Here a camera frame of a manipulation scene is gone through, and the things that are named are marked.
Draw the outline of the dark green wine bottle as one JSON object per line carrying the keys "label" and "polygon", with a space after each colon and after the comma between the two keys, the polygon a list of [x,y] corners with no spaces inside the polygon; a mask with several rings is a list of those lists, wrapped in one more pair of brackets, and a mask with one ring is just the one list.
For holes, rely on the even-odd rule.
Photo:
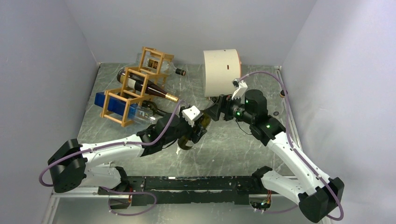
{"label": "dark green wine bottle", "polygon": [[207,133],[212,119],[196,106],[183,109],[182,117],[187,121],[188,129],[187,133],[178,139],[177,144],[182,150],[190,150]]}

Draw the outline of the blue square glass bottle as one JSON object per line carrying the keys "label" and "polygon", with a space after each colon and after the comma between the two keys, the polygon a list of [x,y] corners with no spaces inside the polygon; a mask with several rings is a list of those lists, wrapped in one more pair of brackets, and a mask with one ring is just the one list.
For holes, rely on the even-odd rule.
{"label": "blue square glass bottle", "polygon": [[[105,93],[104,92],[97,92],[95,95],[94,104],[100,107],[104,106],[105,102]],[[124,115],[126,102],[114,97],[110,97],[108,103],[108,110],[110,112],[114,112],[120,116]],[[156,118],[154,117],[153,112],[145,107],[141,107],[137,104],[131,104],[127,118],[129,120],[136,121],[141,124],[155,124]]]}

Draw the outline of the clear glass bottle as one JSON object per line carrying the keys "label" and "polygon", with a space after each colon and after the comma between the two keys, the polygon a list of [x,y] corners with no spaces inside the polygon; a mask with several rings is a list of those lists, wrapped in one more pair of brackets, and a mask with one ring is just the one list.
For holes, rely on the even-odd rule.
{"label": "clear glass bottle", "polygon": [[284,90],[280,90],[280,92],[278,94],[278,98],[276,100],[276,104],[274,105],[274,108],[273,108],[272,115],[277,116],[277,117],[282,115],[286,111],[285,104],[286,104],[285,92],[284,92]]}

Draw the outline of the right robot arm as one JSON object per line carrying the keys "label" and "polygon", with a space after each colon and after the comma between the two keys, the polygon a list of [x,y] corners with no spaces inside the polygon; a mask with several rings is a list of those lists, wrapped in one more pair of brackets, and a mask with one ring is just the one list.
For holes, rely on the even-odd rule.
{"label": "right robot arm", "polygon": [[331,178],[302,152],[282,123],[269,115],[267,99],[260,90],[248,90],[243,103],[239,98],[232,99],[231,95],[220,95],[204,112],[213,121],[224,114],[225,121],[236,119],[249,124],[251,134],[282,159],[296,177],[292,180],[269,167],[262,167],[253,173],[255,192],[271,190],[288,198],[313,223],[329,216],[339,206],[344,182],[338,177]]}

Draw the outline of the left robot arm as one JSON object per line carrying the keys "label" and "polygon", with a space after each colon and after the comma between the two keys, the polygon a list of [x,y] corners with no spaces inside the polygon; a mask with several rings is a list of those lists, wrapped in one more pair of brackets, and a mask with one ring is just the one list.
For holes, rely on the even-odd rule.
{"label": "left robot arm", "polygon": [[139,158],[162,151],[177,143],[189,150],[188,142],[200,141],[211,119],[203,113],[187,116],[167,113],[156,123],[130,136],[101,143],[66,141],[48,160],[54,191],[65,193],[78,187],[105,187],[117,194],[127,192],[129,180],[123,168],[105,164],[122,157]]}

